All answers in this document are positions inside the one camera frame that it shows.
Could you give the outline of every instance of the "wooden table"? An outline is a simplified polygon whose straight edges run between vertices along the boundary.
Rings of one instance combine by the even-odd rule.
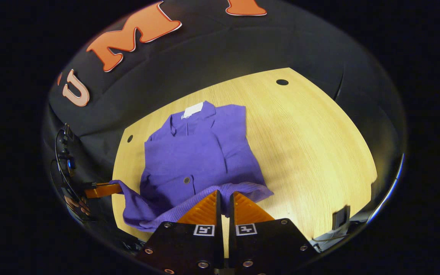
[[[279,85],[284,79],[288,85]],[[307,239],[332,229],[332,214],[345,205],[351,216],[370,201],[377,178],[370,150],[351,119],[321,89],[290,68],[231,79],[178,99],[125,129],[113,179],[139,192],[144,142],[172,113],[202,101],[246,106],[247,139],[274,195],[258,205],[275,219],[290,218]],[[142,240],[123,221],[125,199],[112,195],[118,228]],[[222,216],[225,257],[228,219]]]

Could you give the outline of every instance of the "purple shirt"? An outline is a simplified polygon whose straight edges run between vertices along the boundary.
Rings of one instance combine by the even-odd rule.
[[[202,192],[210,187],[224,192],[222,214],[234,191],[255,202],[273,195],[246,139],[245,106],[215,108],[204,101],[200,112],[188,118],[183,114],[170,115],[144,143],[140,195],[116,181],[124,191],[123,217],[130,226],[153,231],[162,221],[175,222],[213,192]]]

